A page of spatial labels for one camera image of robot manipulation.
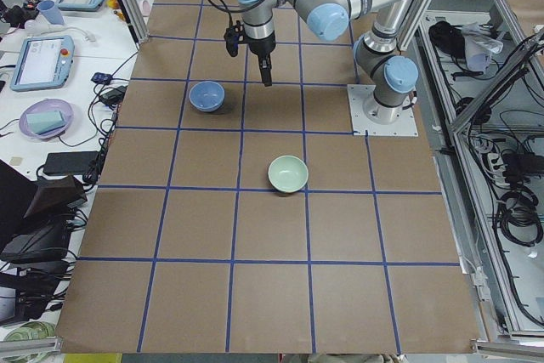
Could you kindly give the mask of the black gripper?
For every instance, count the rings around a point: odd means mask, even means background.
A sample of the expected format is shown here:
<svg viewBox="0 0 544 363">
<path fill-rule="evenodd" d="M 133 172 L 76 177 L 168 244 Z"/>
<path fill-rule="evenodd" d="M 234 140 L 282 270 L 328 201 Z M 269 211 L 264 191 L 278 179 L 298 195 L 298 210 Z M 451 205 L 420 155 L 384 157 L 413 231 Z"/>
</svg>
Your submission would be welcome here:
<svg viewBox="0 0 544 363">
<path fill-rule="evenodd" d="M 272 66 L 270 54 L 275 49 L 275 34 L 271 33 L 264 38 L 248 38 L 248 45 L 251 52 L 258 55 L 258 67 L 261 76 L 261 82 L 265 87 L 272 85 Z"/>
</svg>

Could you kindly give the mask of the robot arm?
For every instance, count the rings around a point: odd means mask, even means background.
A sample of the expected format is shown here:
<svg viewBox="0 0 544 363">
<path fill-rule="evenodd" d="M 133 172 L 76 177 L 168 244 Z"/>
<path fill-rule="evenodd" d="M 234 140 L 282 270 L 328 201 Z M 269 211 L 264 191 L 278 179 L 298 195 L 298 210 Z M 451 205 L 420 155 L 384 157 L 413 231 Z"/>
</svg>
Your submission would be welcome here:
<svg viewBox="0 0 544 363">
<path fill-rule="evenodd" d="M 272 83 L 271 54 L 275 49 L 273 10 L 290 3 L 307 27 L 322 41 L 338 39 L 349 22 L 367 14 L 376 15 L 372 27 L 354 44 L 354 60 L 375 83 L 365 99 L 365 116 L 377 124 L 394 123 L 404 109 L 407 95 L 418 79 L 416 64 L 395 54 L 403 27 L 420 20 L 420 0 L 237 0 L 241 20 L 230 22 L 224 33 L 231 56 L 246 44 L 257 55 L 264 86 Z"/>
</svg>

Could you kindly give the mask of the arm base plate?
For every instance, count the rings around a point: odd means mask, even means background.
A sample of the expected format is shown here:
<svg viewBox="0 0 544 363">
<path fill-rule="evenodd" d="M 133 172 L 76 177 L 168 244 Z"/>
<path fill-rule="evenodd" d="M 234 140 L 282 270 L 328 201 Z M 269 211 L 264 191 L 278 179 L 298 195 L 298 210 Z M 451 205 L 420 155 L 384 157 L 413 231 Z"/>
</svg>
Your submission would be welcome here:
<svg viewBox="0 0 544 363">
<path fill-rule="evenodd" d="M 417 124 L 409 98 L 394 108 L 379 105 L 374 98 L 374 85 L 347 86 L 352 134 L 370 137 L 418 136 Z"/>
</svg>

